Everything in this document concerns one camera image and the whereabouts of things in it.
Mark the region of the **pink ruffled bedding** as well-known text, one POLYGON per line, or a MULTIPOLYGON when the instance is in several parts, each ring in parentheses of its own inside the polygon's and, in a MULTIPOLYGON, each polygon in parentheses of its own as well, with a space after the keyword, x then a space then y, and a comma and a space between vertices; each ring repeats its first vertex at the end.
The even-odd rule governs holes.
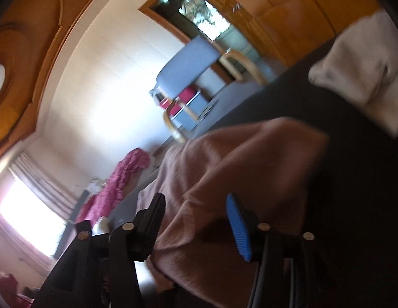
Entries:
POLYGON ((149 164, 150 155, 145 150, 136 148, 130 151, 123 160, 118 162, 102 190, 91 195, 82 206, 76 218, 76 224, 89 220, 93 226, 101 217, 108 217, 123 200, 126 185, 129 182, 136 183, 149 164))

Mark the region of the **striped curtain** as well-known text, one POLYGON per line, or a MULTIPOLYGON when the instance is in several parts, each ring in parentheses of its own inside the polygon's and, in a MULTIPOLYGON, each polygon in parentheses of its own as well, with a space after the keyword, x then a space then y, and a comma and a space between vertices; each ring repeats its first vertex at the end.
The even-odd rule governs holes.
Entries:
POLYGON ((29 156, 21 152, 10 164, 9 170, 54 213, 63 220, 70 219, 77 199, 43 172, 29 156))

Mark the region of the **red storage box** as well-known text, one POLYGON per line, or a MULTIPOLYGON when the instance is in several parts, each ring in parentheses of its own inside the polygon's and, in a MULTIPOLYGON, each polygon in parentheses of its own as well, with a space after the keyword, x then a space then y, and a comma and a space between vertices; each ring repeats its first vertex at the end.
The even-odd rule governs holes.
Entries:
MULTIPOLYGON (((180 101, 184 104, 188 104, 188 102, 194 98, 194 96, 198 93, 199 88, 195 85, 190 85, 186 89, 184 89, 177 97, 176 101, 180 101)), ((170 105, 170 102, 164 97, 160 102, 159 106, 162 109, 166 110, 170 105)), ((179 104, 175 104, 170 110, 170 117, 174 118, 179 112, 181 112, 182 107, 179 104)))

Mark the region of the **smartphone on chair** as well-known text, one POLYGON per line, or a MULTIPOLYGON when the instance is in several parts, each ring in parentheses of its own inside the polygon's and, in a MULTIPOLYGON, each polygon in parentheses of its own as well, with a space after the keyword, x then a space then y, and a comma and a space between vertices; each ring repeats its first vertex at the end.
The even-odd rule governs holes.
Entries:
POLYGON ((204 120, 210 114, 212 109, 218 104, 218 102, 219 101, 217 99, 213 99, 211 102, 209 102, 208 105, 203 110, 203 112, 198 116, 198 120, 199 121, 204 120))

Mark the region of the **grey chair with wooden arms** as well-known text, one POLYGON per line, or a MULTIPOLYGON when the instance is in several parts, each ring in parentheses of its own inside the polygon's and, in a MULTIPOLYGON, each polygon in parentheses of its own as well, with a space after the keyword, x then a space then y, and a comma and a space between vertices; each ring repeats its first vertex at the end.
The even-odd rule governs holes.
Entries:
POLYGON ((268 80, 259 67, 242 53, 221 49, 215 42, 197 36, 186 43, 157 75, 149 94, 157 104, 165 97, 169 107, 163 119, 171 136, 179 143, 188 141, 181 129, 203 133, 262 87, 268 80), (199 88, 188 104, 176 101, 190 85, 199 88), (218 104, 202 121, 198 116, 213 99, 218 104), (182 107, 174 118, 169 113, 175 104, 182 107))

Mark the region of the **wooden wardrobe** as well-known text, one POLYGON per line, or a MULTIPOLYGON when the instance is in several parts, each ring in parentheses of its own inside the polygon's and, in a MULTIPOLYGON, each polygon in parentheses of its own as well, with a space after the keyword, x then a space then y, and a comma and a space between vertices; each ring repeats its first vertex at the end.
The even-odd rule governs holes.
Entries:
POLYGON ((271 7, 256 17, 288 67, 381 9, 378 0, 267 0, 271 7))

